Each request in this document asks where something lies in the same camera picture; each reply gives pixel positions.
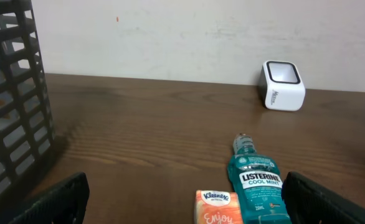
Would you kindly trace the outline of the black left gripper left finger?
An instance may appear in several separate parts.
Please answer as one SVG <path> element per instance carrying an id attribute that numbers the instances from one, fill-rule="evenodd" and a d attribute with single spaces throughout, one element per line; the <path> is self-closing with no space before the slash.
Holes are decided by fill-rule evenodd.
<path id="1" fill-rule="evenodd" d="M 78 172 L 23 202 L 8 223 L 82 224 L 89 196 L 87 176 Z"/>

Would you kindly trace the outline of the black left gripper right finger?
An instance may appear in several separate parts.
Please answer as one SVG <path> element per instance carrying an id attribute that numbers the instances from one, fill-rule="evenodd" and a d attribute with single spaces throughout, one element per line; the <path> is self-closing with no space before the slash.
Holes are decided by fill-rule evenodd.
<path id="1" fill-rule="evenodd" d="M 365 224 L 365 208 L 297 172 L 287 174 L 282 199 L 293 224 Z"/>

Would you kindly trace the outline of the teal plastic bottle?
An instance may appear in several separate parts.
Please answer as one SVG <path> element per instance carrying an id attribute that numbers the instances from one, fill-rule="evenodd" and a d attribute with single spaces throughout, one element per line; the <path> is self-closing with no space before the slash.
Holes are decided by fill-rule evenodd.
<path id="1" fill-rule="evenodd" d="M 229 180 L 238 196 L 245 224 L 291 223 L 282 199 L 283 180 L 277 163 L 257 153 L 253 139 L 236 135 L 234 155 L 227 166 Z"/>

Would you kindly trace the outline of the orange tissue pack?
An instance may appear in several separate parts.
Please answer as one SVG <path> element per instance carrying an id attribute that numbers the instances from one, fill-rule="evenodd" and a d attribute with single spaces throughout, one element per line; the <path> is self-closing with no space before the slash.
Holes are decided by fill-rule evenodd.
<path id="1" fill-rule="evenodd" d="M 243 224 L 237 194 L 216 190 L 197 190 L 194 223 Z"/>

